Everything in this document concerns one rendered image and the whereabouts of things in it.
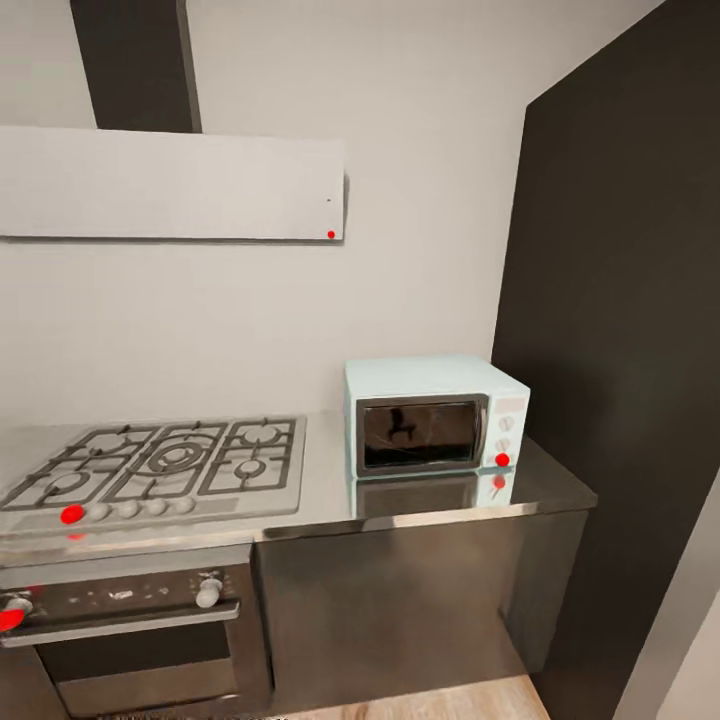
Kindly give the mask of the microwave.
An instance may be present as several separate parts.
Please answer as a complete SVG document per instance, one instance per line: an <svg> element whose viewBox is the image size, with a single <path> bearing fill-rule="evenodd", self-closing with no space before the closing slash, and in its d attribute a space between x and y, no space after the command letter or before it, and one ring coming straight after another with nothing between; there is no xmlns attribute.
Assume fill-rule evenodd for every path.
<svg viewBox="0 0 720 720"><path fill-rule="evenodd" d="M516 465L531 389L477 355L348 360L354 478Z"/></svg>

